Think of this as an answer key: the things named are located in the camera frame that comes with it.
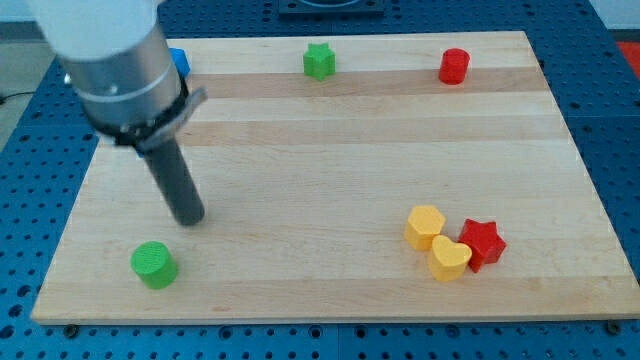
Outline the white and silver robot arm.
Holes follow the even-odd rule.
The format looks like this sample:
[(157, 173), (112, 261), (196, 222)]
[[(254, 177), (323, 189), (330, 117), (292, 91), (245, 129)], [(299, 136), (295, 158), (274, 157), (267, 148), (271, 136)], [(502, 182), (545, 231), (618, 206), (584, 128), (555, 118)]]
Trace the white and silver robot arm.
[(27, 0), (91, 126), (149, 152), (175, 139), (205, 89), (190, 91), (158, 19), (158, 0)]

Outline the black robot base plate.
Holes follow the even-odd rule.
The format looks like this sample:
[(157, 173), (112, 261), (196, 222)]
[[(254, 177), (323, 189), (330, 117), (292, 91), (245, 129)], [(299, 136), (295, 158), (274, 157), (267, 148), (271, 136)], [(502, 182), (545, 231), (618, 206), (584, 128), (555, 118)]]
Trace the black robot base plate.
[(280, 17), (306, 15), (383, 15), (385, 0), (278, 0)]

